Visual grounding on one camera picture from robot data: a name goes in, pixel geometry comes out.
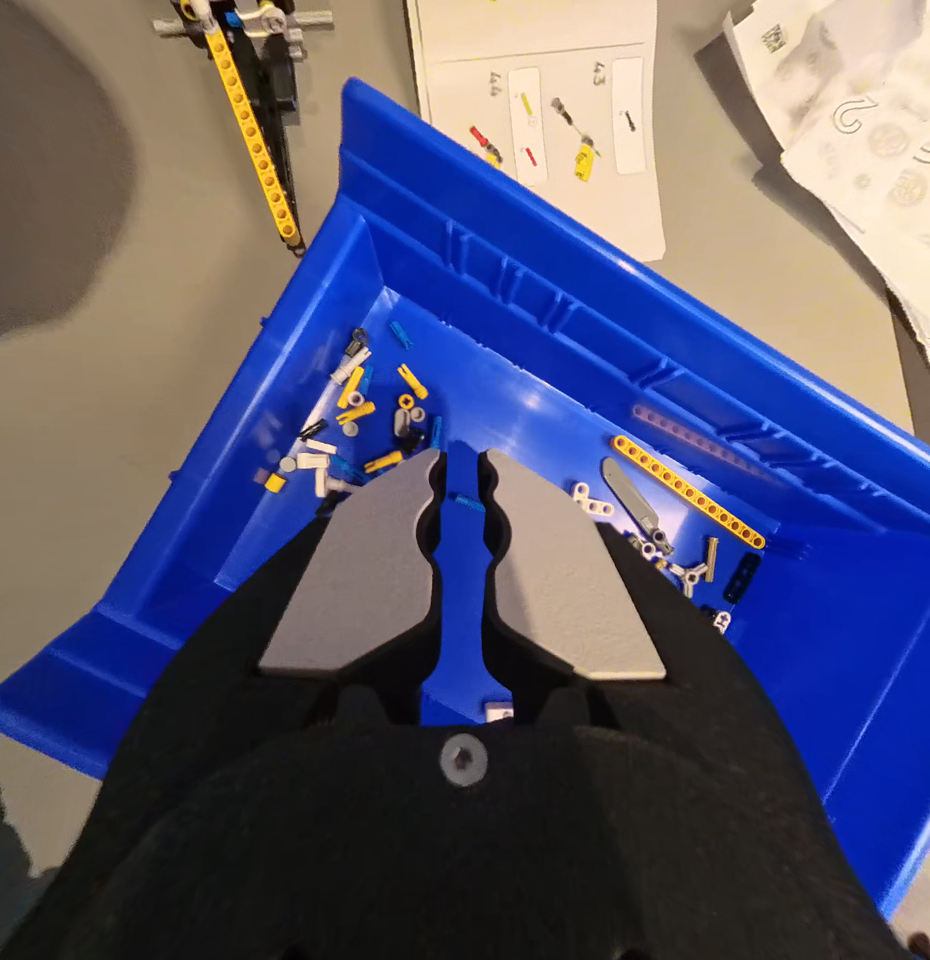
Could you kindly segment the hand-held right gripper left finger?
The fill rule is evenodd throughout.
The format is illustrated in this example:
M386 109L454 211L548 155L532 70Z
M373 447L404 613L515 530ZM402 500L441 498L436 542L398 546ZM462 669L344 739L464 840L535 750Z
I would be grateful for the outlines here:
M442 644L435 561L446 454L429 449L351 493L331 514L260 661L265 674L393 668L428 677Z

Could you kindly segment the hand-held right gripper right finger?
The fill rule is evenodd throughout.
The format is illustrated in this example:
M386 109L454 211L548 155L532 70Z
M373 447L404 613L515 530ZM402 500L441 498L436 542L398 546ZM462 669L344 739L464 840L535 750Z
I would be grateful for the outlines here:
M482 654L492 676L662 681L663 660L601 535L607 524L501 450L481 453L478 467L491 556Z

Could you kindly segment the blue plastic bin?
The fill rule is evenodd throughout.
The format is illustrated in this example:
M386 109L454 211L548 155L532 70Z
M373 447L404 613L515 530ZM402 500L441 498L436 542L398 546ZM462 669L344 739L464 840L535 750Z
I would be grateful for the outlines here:
M101 779L185 637L297 530L252 522L255 422L368 321L410 334L442 449L596 484L624 435L767 540L643 475L679 555L719 536L728 638L891 916L930 848L930 449L362 81L340 188L207 426L91 613L0 683L0 733ZM747 552L762 562L723 599Z

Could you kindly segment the grey lego blade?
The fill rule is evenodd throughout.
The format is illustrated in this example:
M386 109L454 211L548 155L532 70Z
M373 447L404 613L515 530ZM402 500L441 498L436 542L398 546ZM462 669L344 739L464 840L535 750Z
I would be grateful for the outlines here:
M600 473L615 498L646 537L654 543L662 543L664 534L658 514L618 462L611 457L604 458Z

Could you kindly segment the long yellow lego beam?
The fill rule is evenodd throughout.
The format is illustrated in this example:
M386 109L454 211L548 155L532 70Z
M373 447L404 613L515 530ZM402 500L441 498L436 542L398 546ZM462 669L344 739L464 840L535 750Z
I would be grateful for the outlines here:
M616 435L610 439L610 447L626 461L636 466L647 476L669 489L676 497L680 498L691 509L698 511L704 517L710 519L723 530L731 533L753 550L759 551L765 549L767 540L753 525L746 523L735 514L723 508L711 497L699 490L698 487L690 484L683 476L677 474L674 469L665 465L648 450L640 445L630 441L624 435Z

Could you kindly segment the short black lego beam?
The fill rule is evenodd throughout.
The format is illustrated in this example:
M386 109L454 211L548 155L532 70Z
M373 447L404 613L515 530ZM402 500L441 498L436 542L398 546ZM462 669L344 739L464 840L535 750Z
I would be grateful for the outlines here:
M723 590L722 596L727 604L735 606L741 602L753 582L761 562L762 556L759 553L747 552L741 557Z

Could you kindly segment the pile of small lego pins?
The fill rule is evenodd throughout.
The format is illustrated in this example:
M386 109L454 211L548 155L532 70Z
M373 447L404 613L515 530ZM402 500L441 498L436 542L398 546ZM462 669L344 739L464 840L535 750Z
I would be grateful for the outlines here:
M297 530L426 452L434 441L437 393L409 361L395 359L395 330L379 335L366 320L294 366L287 385L255 422L259 449L252 522L263 530Z

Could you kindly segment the partly built lego vehicle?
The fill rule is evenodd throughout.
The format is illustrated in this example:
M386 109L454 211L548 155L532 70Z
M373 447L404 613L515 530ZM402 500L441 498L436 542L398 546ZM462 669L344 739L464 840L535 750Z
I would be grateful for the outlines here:
M163 39L185 39L207 54L231 106L241 139L281 242L302 258L286 119L299 109L296 66L306 60L304 35L330 30L326 8L293 1L171 1L173 15L152 22Z

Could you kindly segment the lego instruction booklet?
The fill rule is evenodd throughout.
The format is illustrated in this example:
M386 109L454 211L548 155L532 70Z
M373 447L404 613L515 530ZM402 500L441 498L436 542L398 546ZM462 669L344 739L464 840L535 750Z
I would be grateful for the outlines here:
M406 2L423 119L632 258L659 261L658 9Z

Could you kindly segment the crumpled white paper bag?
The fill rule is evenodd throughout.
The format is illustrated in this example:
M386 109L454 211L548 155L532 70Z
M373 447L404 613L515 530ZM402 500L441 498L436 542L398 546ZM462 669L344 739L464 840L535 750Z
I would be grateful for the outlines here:
M783 169L878 271L930 369L930 1L753 2L723 32Z

